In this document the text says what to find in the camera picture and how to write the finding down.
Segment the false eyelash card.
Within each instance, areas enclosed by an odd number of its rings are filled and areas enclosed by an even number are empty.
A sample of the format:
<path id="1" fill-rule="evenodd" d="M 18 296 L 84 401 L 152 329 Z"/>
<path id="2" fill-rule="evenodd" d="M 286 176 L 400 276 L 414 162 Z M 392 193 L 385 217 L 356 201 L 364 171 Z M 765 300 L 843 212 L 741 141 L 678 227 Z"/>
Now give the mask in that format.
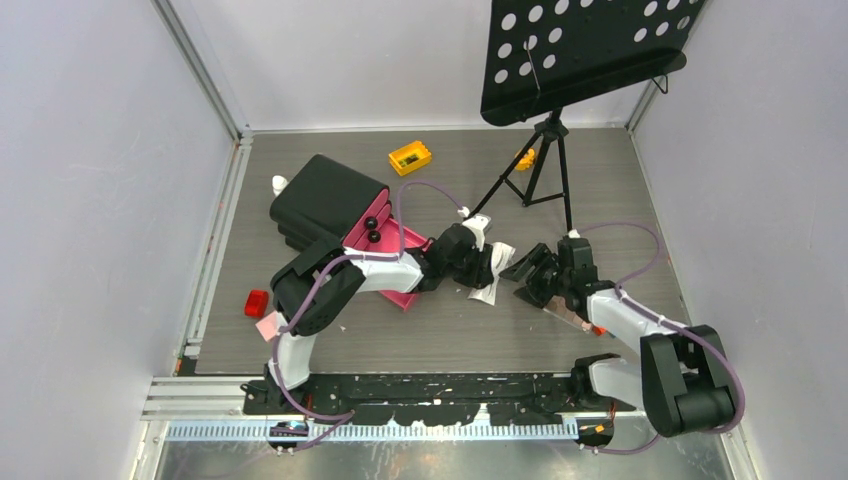
<path id="1" fill-rule="evenodd" d="M 516 251 L 513 246 L 503 242 L 495 242 L 492 247 L 490 267 L 493 281 L 483 288 L 473 289 L 467 297 L 468 300 L 480 301 L 490 306 L 494 306 L 496 303 L 499 275 L 510 265 Z"/>

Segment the long eyeshadow palette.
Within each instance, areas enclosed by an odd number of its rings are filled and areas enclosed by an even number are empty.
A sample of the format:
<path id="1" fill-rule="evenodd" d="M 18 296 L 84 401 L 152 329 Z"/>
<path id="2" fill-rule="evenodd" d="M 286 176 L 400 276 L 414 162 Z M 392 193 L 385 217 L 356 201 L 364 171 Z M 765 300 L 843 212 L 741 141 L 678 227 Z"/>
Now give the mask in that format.
<path id="1" fill-rule="evenodd" d="M 593 325 L 590 322 L 584 321 L 575 312 L 569 310 L 564 297 L 553 296 L 543 307 L 543 311 L 582 332 L 592 332 Z"/>

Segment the black drawer organizer cabinet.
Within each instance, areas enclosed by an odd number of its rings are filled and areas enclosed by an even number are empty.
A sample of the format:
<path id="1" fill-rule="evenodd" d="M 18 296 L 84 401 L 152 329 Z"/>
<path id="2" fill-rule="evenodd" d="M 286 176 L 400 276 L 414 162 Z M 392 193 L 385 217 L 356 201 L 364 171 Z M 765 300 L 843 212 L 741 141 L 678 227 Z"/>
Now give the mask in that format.
<path id="1" fill-rule="evenodd" d="M 391 214 L 389 194 L 386 184 L 316 154 L 276 195 L 269 215 L 297 251 L 324 238 L 363 249 Z"/>

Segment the white bottle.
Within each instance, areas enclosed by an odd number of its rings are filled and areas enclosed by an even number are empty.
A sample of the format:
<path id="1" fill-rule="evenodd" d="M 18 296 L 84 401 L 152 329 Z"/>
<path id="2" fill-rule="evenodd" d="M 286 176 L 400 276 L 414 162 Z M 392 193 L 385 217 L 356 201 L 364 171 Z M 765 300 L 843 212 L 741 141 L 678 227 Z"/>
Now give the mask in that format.
<path id="1" fill-rule="evenodd" d="M 272 192 L 275 197 L 279 196 L 287 187 L 288 180 L 282 175 L 274 175 L 272 177 Z"/>

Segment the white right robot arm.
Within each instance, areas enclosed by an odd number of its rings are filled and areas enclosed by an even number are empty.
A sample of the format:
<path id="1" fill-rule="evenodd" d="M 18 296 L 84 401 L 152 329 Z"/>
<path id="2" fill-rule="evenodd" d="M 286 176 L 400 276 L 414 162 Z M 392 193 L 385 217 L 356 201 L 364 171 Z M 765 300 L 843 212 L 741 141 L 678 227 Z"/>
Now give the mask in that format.
<path id="1" fill-rule="evenodd" d="M 520 283 L 517 296 L 536 307 L 561 298 L 584 325 L 637 354 L 635 363 L 616 354 L 576 360 L 570 392 L 580 408 L 623 402 L 644 411 L 663 437 L 721 433 L 740 420 L 744 394 L 718 332 L 670 320 L 601 279 L 587 239 L 566 236 L 555 250 L 538 244 L 500 276 Z"/>

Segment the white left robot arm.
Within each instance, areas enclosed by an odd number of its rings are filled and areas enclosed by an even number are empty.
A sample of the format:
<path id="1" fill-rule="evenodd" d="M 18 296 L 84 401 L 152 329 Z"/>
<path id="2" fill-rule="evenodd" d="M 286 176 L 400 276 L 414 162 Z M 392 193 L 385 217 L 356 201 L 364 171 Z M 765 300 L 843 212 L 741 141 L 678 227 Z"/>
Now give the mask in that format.
<path id="1" fill-rule="evenodd" d="M 494 283 L 494 252 L 474 220 L 454 223 L 438 238 L 394 253 L 357 250 L 330 239 L 313 243 L 271 280 L 275 330 L 268 400 L 284 414 L 305 405 L 303 383 L 310 376 L 315 337 L 354 296 L 431 292 L 446 278 L 484 289 Z"/>

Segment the yellow toy object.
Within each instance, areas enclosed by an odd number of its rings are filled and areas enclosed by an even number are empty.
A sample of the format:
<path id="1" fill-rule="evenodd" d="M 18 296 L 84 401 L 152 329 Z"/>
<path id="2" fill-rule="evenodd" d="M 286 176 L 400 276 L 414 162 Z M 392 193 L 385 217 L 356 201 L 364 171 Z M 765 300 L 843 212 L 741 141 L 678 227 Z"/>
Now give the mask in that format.
<path id="1" fill-rule="evenodd" d="M 519 162 L 515 165 L 514 169 L 516 171 L 525 171 L 530 169 L 535 164 L 536 152 L 533 148 L 527 150 L 527 152 L 521 157 Z"/>

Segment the yellow toy block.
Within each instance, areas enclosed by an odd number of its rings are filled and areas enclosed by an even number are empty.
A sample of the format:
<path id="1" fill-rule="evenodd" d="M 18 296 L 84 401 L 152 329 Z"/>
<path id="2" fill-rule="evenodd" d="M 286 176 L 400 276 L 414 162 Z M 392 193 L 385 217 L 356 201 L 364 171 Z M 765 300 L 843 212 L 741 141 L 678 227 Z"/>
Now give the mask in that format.
<path id="1" fill-rule="evenodd" d="M 421 141 L 413 141 L 388 154 L 388 163 L 401 177 L 406 176 L 432 160 L 432 152 Z"/>

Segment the black tripod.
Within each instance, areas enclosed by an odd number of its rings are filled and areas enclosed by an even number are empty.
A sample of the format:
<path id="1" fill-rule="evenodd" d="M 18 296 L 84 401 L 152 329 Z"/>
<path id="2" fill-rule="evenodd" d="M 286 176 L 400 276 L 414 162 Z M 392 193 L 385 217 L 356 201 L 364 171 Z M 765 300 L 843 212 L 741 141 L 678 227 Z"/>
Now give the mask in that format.
<path id="1" fill-rule="evenodd" d="M 497 180 L 484 194 L 477 205 L 470 210 L 469 215 L 474 216 L 480 213 L 494 194 L 503 186 L 506 185 L 516 194 L 521 200 L 523 207 L 529 207 L 536 204 L 541 204 L 553 200 L 560 199 L 563 202 L 564 219 L 566 231 L 574 229 L 571 195 L 569 186 L 569 176 L 566 160 L 566 145 L 565 138 L 569 134 L 569 130 L 561 120 L 562 107 L 552 110 L 548 116 L 534 126 L 534 133 L 522 149 L 514 156 L 514 159 L 499 175 Z M 539 143 L 539 149 L 535 155 L 535 161 L 531 167 L 531 176 L 524 190 L 520 190 L 510 179 L 510 175 L 516 170 L 520 161 L 526 156 L 529 150 Z M 552 145 L 556 145 L 558 151 L 558 164 L 560 170 L 561 192 L 551 194 L 544 197 L 535 197 L 535 192 L 541 174 L 544 170 L 544 165 Z"/>

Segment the pink sponge block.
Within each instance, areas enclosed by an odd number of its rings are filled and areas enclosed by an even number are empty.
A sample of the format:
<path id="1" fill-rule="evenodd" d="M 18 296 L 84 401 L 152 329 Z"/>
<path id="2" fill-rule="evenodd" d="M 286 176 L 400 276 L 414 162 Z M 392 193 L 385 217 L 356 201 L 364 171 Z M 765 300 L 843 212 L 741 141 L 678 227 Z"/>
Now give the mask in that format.
<path id="1" fill-rule="evenodd" d="M 285 326 L 286 320 L 278 311 L 272 311 L 255 324 L 256 329 L 265 342 L 272 342 L 279 334 L 280 328 Z"/>

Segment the red block left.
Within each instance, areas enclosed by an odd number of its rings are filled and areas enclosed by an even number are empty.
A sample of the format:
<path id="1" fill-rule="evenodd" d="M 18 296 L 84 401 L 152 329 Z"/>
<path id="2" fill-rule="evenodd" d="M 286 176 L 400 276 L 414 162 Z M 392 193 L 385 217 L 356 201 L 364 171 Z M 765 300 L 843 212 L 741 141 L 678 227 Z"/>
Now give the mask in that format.
<path id="1" fill-rule="evenodd" d="M 243 312 L 249 318 L 261 319 L 266 315 L 270 295 L 267 291 L 253 289 L 245 301 Z"/>

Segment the black perforated music stand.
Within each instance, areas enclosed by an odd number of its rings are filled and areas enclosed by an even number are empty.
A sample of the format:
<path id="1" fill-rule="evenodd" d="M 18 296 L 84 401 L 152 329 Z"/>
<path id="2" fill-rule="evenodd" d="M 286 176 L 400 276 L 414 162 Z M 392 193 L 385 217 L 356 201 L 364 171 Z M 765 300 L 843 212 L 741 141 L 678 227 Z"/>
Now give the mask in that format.
<path id="1" fill-rule="evenodd" d="M 702 1 L 493 1 L 480 115 L 504 127 L 687 62 Z"/>

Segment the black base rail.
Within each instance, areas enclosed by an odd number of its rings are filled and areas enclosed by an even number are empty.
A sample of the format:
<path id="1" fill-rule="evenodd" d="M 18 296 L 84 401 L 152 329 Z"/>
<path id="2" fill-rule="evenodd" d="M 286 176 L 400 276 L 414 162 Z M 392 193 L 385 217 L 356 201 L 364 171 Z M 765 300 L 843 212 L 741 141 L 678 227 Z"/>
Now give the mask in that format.
<path id="1" fill-rule="evenodd" d="M 494 426 L 553 425 L 579 412 L 631 412 L 593 396 L 562 373 L 313 374 L 284 395 L 266 373 L 241 385 L 247 415 L 299 414 L 319 423 L 465 426 L 487 413 Z"/>

